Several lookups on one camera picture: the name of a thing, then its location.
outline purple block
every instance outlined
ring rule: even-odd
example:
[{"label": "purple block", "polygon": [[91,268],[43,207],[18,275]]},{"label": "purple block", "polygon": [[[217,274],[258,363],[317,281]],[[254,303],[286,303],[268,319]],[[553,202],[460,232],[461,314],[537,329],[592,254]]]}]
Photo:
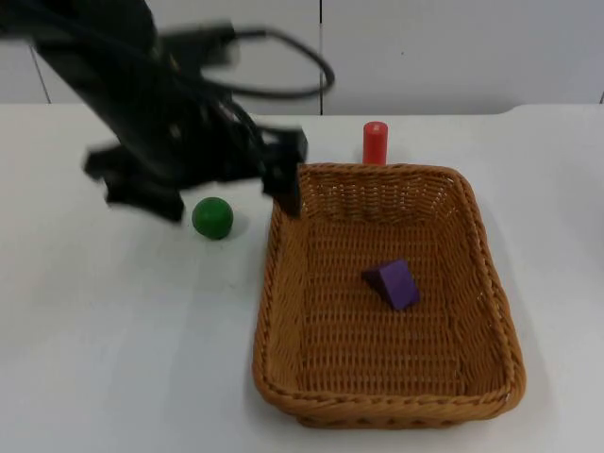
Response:
[{"label": "purple block", "polygon": [[395,310],[403,310],[419,302],[419,290],[404,260],[389,261],[367,269],[362,272],[362,277]]}]

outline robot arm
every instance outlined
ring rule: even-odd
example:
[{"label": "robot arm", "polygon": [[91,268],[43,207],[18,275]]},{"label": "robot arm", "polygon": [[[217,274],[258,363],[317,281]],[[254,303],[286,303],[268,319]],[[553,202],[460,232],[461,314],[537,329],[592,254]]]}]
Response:
[{"label": "robot arm", "polygon": [[[25,38],[115,133],[84,171],[107,185],[109,204],[179,222],[179,191],[209,181],[259,177],[285,212],[300,210],[300,129],[258,126],[232,94],[268,99],[318,95],[331,68],[305,45],[270,29],[223,24],[159,34],[143,0],[0,0],[0,39]],[[325,84],[272,92],[219,84],[201,70],[229,64],[237,40],[274,38],[316,62]]]}]

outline woven basket bottom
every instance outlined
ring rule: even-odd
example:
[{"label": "woven basket bottom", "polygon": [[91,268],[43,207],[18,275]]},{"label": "woven basket bottom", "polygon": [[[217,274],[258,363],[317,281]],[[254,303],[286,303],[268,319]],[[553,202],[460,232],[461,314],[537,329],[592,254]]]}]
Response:
[{"label": "woven basket bottom", "polygon": [[[421,224],[313,222],[301,390],[466,394],[437,237]],[[361,271],[399,258],[408,261],[422,300],[395,312],[361,280]]]}]

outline white wall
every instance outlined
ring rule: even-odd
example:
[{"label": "white wall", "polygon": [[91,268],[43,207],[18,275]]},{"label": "white wall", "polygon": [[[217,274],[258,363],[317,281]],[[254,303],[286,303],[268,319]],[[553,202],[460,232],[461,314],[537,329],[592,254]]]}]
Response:
[{"label": "white wall", "polygon": [[[147,0],[147,4],[153,11],[158,28],[220,20],[230,20],[235,25],[271,25],[288,31],[315,49],[319,48],[319,6],[315,1]],[[213,72],[211,75],[232,82],[274,88],[319,83],[318,70],[280,44],[259,42],[242,45],[239,55],[240,64],[234,70]],[[41,67],[52,102],[77,101],[76,95],[48,65],[41,63]],[[286,103],[241,101],[256,113],[319,112],[318,99]]]},{"label": "white wall", "polygon": [[597,103],[603,18],[602,0],[323,0],[325,113]]},{"label": "white wall", "polygon": [[[596,103],[604,92],[602,0],[149,0],[159,27],[231,19],[322,47],[336,71],[325,114],[495,113],[526,103]],[[40,63],[52,102],[77,102]],[[227,80],[311,85],[318,70],[277,44],[245,45]],[[25,46],[0,45],[0,102],[45,102]],[[257,113],[319,112],[243,101]]]},{"label": "white wall", "polygon": [[0,102],[46,102],[29,47],[0,43]]}]

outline basket rim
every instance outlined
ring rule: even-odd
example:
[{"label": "basket rim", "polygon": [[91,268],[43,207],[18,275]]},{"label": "basket rim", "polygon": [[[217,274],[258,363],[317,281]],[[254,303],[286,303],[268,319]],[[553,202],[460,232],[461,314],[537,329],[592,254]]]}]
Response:
[{"label": "basket rim", "polygon": [[[312,405],[320,403],[321,406],[329,405],[331,407],[337,405],[352,404],[369,404],[369,405],[388,405],[392,407],[392,411],[388,412],[389,416],[397,413],[407,415],[405,407],[414,406],[421,412],[421,407],[424,409],[431,406],[455,406],[455,407],[476,407],[483,406],[490,409],[483,412],[485,415],[480,418],[491,418],[500,414],[503,411],[508,411],[515,407],[522,399],[526,388],[526,374],[522,361],[520,346],[516,338],[513,328],[512,317],[510,314],[509,302],[507,296],[503,292],[499,277],[493,265],[493,259],[489,251],[486,239],[486,229],[481,221],[478,211],[478,204],[468,181],[457,170],[430,165],[415,165],[415,164],[395,164],[395,165],[364,165],[364,164],[341,164],[341,163],[315,163],[304,164],[300,167],[300,173],[313,174],[431,174],[450,177],[458,190],[464,196],[463,206],[465,215],[473,220],[473,233],[478,238],[478,247],[482,260],[474,258],[475,265],[481,271],[481,285],[485,290],[486,301],[491,301],[488,304],[492,317],[492,325],[495,328],[496,337],[499,342],[499,352],[503,355],[505,382],[499,388],[492,390],[486,394],[475,395],[447,395],[447,394],[420,394],[420,395],[401,395],[401,394],[347,394],[333,392],[305,392],[291,391],[285,389],[267,377],[267,365],[270,358],[267,358],[266,345],[268,344],[271,334],[269,316],[272,310],[272,286],[273,277],[276,267],[276,257],[280,251],[280,233],[283,218],[283,212],[277,204],[274,205],[270,230],[269,230],[269,247],[266,255],[266,265],[264,273],[264,287],[260,302],[260,311],[258,317],[258,325],[254,341],[254,354],[252,362],[252,372],[257,388],[261,395],[269,402],[281,407],[285,411],[290,411],[298,415],[296,410],[292,408],[293,403],[299,409],[297,402],[308,405],[306,409],[311,410]],[[494,298],[494,289],[500,292],[502,303],[496,304]],[[504,328],[504,324],[508,323],[508,333]]]}]

